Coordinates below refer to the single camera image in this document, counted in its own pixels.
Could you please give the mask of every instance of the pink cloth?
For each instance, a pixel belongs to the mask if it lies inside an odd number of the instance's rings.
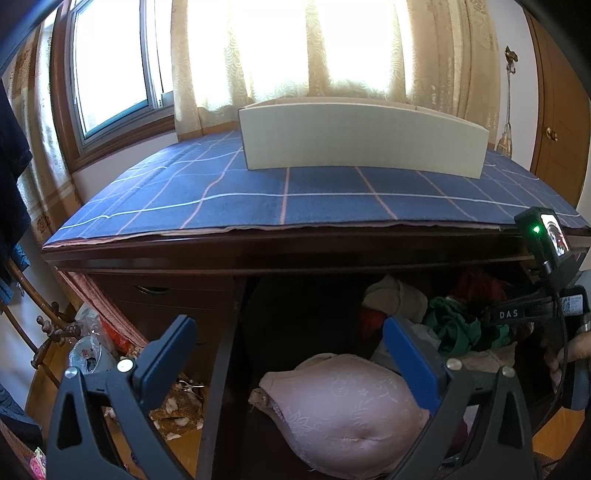
[[[115,335],[113,341],[122,351],[127,352],[130,347],[130,345],[125,344],[125,341],[139,347],[145,347],[148,344],[146,337],[105,296],[99,286],[88,275],[61,271],[60,274],[82,300],[88,302],[99,312],[105,330],[110,335]]]
[[[35,480],[46,480],[47,462],[45,459],[45,454],[41,451],[40,448],[37,448],[37,450],[35,450],[35,454],[29,460],[29,467],[31,467],[31,471],[35,476]]]

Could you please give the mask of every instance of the dark clothing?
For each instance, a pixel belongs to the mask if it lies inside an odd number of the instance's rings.
[[[0,420],[33,452],[43,447],[41,427],[14,401],[0,384]]]
[[[31,223],[17,180],[32,157],[0,81],[0,265]]]

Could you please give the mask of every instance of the white cloth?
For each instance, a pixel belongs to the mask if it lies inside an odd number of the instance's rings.
[[[427,311],[427,297],[420,290],[386,275],[365,290],[363,306],[421,323]]]

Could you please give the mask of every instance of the cardboard box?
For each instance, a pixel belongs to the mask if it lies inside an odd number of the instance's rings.
[[[358,166],[480,178],[488,130],[422,107],[355,98],[294,98],[239,112],[250,170]]]

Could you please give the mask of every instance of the plastic bag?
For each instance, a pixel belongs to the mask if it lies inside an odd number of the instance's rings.
[[[109,335],[107,335],[102,322],[100,321],[99,313],[92,308],[89,303],[84,302],[80,310],[76,313],[74,321],[80,325],[82,336],[92,335],[100,342],[113,357],[119,358],[115,344]]]
[[[68,355],[68,365],[78,367],[85,375],[110,370],[116,363],[94,333],[78,340]]]

